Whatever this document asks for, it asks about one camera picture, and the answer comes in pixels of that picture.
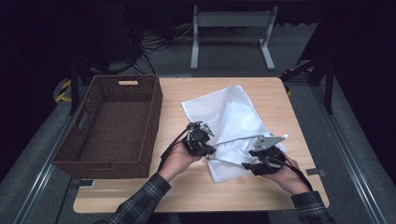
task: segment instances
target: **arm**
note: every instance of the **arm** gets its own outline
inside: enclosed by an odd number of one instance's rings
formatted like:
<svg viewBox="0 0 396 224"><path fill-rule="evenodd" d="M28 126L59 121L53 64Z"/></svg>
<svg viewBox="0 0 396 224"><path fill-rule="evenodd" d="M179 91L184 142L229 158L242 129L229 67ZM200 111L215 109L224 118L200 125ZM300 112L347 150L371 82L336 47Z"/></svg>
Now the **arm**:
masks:
<svg viewBox="0 0 396 224"><path fill-rule="evenodd" d="M288 164L298 167L297 161L287 155ZM336 223L327 212L317 191L310 191L306 184L289 167L283 166L278 172L263 177L275 181L283 190L291 194L297 215L304 224Z"/></svg>
<svg viewBox="0 0 396 224"><path fill-rule="evenodd" d="M120 204L108 223L147 223L161 198L171 188L169 182L200 159L201 157L191 156L182 144L176 144L163 168L134 196Z"/></svg>

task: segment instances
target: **hand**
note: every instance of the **hand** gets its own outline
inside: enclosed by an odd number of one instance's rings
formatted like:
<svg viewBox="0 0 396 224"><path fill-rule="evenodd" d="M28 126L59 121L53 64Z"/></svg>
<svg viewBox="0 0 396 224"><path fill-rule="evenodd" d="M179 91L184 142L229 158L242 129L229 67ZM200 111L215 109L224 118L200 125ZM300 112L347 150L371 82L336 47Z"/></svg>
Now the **hand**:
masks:
<svg viewBox="0 0 396 224"><path fill-rule="evenodd" d="M286 163L291 162L295 168L299 169L297 161L292 160L286 154ZM283 190L294 195L299 193L305 193L309 191L306 184L300 179L300 177L294 173L289 167L283 166L279 171L271 175L262 175L265 178L274 180Z"/></svg>
<svg viewBox="0 0 396 224"><path fill-rule="evenodd" d="M176 143L158 174L170 182L175 176L187 170L193 162L200 159L201 157L190 155L182 143Z"/></svg>

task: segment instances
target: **wicker basket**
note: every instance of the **wicker basket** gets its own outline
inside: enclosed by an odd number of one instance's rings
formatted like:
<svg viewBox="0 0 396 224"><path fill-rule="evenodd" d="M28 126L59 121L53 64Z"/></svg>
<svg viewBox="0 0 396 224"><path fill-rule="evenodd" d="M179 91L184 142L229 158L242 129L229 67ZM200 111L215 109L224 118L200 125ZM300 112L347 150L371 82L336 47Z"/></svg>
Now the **wicker basket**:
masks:
<svg viewBox="0 0 396 224"><path fill-rule="evenodd" d="M73 178L148 177L162 102L156 75L95 76L52 164Z"/></svg>

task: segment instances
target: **metal stand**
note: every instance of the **metal stand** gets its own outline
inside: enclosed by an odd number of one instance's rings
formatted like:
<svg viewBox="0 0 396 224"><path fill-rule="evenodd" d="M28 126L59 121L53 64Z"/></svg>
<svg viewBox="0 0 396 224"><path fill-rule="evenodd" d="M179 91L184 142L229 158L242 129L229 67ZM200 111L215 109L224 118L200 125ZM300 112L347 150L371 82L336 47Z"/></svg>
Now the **metal stand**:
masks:
<svg viewBox="0 0 396 224"><path fill-rule="evenodd" d="M221 27L221 26L238 26L238 27L266 27L264 39L260 39L260 48L262 56L267 64L268 70L275 69L270 52L268 50L268 41L276 18L277 7L272 11L260 12L208 12L198 11L198 6L194 6L193 15L193 43L191 53L191 70L198 69L199 39L198 27Z"/></svg>

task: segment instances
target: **table top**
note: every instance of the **table top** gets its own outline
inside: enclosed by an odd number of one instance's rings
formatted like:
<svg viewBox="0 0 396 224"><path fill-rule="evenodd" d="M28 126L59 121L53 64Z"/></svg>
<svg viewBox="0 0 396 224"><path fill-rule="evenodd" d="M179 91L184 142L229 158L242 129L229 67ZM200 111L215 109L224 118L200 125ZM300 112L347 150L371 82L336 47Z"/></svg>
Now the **table top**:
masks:
<svg viewBox="0 0 396 224"><path fill-rule="evenodd" d="M287 154L297 162L320 193L326 206L329 200L318 175L307 175L315 168L283 83L277 77L162 77L163 107L160 127L150 165L152 176L160 157L185 129L189 120L181 102L213 91L241 85L254 104L264 125L274 135L287 134L282 142ZM93 188L80 189L74 203L77 213L113 213L120 203L134 195L147 181L137 179L97 179ZM290 195L275 182L246 175L215 184L204 159L195 162L171 181L172 188L163 197L156 212L268 211L294 209Z"/></svg>

